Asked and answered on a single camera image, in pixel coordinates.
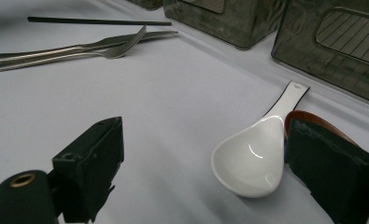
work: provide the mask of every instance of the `fork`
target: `fork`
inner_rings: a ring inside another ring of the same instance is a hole
[[[84,58],[84,57],[100,56],[100,57],[105,57],[107,59],[117,59],[117,58],[124,56],[132,47],[134,47],[141,40],[143,35],[146,33],[146,30],[147,30],[147,26],[144,25],[140,29],[140,31],[126,44],[115,47],[115,48],[111,48],[105,51],[91,50],[91,51],[84,51],[81,53],[74,53],[74,54],[68,54],[68,55],[45,56],[45,57],[35,58],[31,60],[16,61],[15,63],[0,63],[0,72],[17,69],[17,68],[39,65],[43,63],[54,63],[54,62],[59,62],[63,60]]]

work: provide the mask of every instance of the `white ceramic spoon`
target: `white ceramic spoon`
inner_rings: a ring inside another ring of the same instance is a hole
[[[248,198],[266,196],[277,188],[284,167],[284,120],[308,89],[290,82],[265,116],[215,148],[211,167],[223,186]]]

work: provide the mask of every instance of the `white table surface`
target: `white table surface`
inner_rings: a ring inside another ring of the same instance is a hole
[[[123,0],[0,0],[0,53],[51,49],[136,33],[139,26],[35,23],[28,16],[170,21]],[[332,223],[285,167],[262,199],[232,194],[210,155],[273,105],[290,80],[311,87],[297,109],[330,121],[369,151],[369,104],[270,56],[275,34],[238,50],[177,21],[179,35],[91,58],[0,72],[0,183],[49,172],[51,159],[95,122],[122,116],[125,161],[95,223]]]

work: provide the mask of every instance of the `chopstick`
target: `chopstick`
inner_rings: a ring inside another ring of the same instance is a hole
[[[74,24],[104,24],[104,25],[154,25],[171,26],[170,21],[106,21],[106,20],[87,20],[87,19],[66,19],[48,17],[28,17],[31,22],[51,22],[51,23],[74,23]]]

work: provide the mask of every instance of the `translucent storage box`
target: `translucent storage box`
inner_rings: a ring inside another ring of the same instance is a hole
[[[275,31],[284,0],[163,0],[167,18],[181,21],[239,49]]]
[[[289,0],[272,56],[369,102],[369,0]]]
[[[163,0],[128,0],[148,10],[155,10],[163,5]]]

